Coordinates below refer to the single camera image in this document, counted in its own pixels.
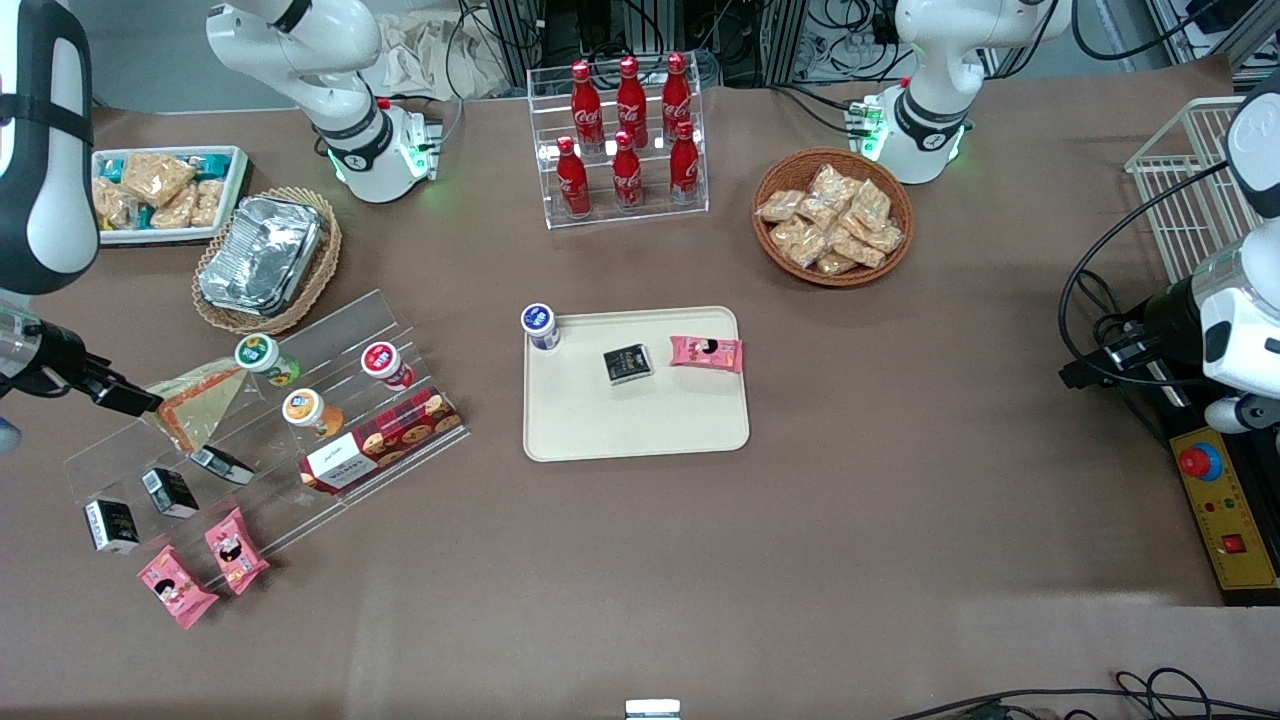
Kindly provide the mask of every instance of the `red cookie box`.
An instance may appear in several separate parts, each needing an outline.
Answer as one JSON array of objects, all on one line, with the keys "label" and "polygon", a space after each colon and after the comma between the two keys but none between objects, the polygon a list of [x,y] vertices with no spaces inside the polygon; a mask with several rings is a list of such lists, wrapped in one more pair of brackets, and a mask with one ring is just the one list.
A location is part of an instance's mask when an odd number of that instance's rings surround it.
[{"label": "red cookie box", "polygon": [[448,398],[429,387],[300,460],[302,483],[344,493],[461,424]]}]

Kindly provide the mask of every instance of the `red button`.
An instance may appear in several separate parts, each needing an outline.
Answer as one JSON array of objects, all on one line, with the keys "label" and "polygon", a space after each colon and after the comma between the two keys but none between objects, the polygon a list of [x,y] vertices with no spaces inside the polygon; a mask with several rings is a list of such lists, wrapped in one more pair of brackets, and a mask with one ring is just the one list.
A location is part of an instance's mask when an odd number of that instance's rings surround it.
[{"label": "red button", "polygon": [[1203,478],[1212,470],[1213,465],[1208,452],[1198,447],[1188,447],[1178,456],[1178,465],[1184,473],[1193,478]]}]

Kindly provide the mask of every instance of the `yellow control panel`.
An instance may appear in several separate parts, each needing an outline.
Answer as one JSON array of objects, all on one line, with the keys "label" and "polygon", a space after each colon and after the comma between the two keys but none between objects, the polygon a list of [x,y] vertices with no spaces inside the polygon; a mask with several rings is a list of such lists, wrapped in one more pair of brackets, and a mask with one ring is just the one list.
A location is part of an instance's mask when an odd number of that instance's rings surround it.
[{"label": "yellow control panel", "polygon": [[1225,591],[1280,587],[1222,436],[1202,428],[1170,446],[1217,584]]}]

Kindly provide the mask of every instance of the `foil container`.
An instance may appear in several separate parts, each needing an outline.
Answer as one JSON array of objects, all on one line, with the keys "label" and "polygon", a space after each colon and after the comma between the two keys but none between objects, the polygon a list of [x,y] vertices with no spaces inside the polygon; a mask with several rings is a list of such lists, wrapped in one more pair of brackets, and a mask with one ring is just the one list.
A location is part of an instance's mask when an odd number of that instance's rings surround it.
[{"label": "foil container", "polygon": [[293,302],[324,232],[324,217],[310,205],[246,197],[223,246],[198,274],[200,293],[216,307],[279,315]]}]

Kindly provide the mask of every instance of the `white tray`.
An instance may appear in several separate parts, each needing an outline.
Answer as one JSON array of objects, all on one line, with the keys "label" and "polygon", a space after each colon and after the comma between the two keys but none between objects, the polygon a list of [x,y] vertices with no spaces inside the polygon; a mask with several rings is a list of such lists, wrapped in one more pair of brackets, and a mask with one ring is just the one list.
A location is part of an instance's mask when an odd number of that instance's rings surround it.
[{"label": "white tray", "polygon": [[[746,445],[742,375],[672,368],[671,336],[736,338],[728,307],[682,307],[559,315],[561,342],[549,352],[525,341],[525,455],[538,462],[684,452]],[[609,384],[604,354],[636,343],[654,374]]]},{"label": "white tray", "polygon": [[131,150],[100,150],[93,154],[93,163],[90,167],[93,177],[97,177],[99,168],[106,160],[119,160],[136,152],[159,152],[161,155],[230,155],[232,164],[227,168],[225,187],[223,197],[218,201],[218,214],[214,215],[214,224],[201,228],[177,229],[127,229],[102,231],[102,247],[140,246],[150,245],[191,245],[210,240],[218,234],[218,228],[223,227],[232,217],[232,210],[239,202],[244,184],[244,173],[248,169],[248,155],[234,145],[189,145],[184,147],[134,147]]}]

